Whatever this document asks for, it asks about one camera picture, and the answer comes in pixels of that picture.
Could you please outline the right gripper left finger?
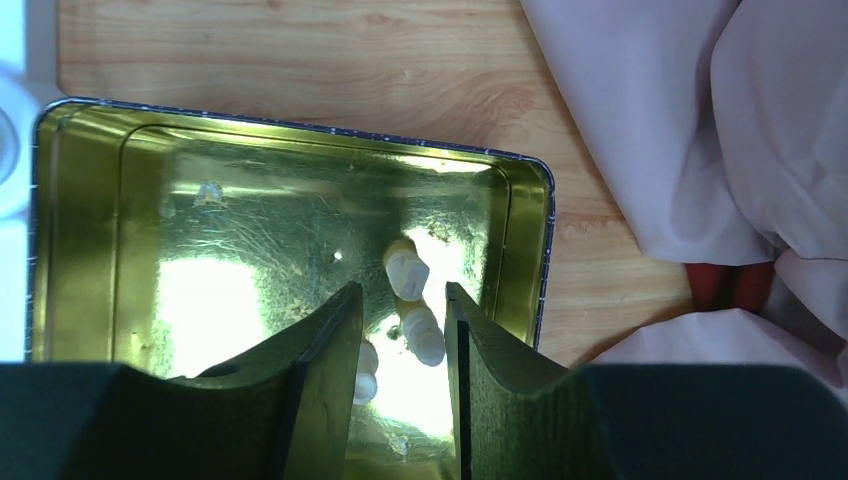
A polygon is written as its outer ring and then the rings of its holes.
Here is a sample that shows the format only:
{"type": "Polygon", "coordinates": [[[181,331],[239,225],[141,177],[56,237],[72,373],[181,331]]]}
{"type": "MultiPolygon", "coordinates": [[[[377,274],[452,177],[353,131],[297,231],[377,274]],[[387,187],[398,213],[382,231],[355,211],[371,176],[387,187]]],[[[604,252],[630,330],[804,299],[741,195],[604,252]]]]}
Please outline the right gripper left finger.
{"type": "Polygon", "coordinates": [[[5,479],[338,479],[363,291],[193,378],[120,363],[5,364],[5,479]]]}

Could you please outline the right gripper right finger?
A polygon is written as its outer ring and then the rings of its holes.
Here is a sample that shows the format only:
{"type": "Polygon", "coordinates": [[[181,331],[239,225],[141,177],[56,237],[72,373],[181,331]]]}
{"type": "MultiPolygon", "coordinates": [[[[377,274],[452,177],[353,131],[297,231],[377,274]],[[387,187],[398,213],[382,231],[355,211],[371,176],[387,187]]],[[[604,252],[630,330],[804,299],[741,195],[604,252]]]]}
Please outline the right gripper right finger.
{"type": "Polygon", "coordinates": [[[463,479],[843,479],[847,412],[783,366],[567,369],[445,287],[463,479]]]}

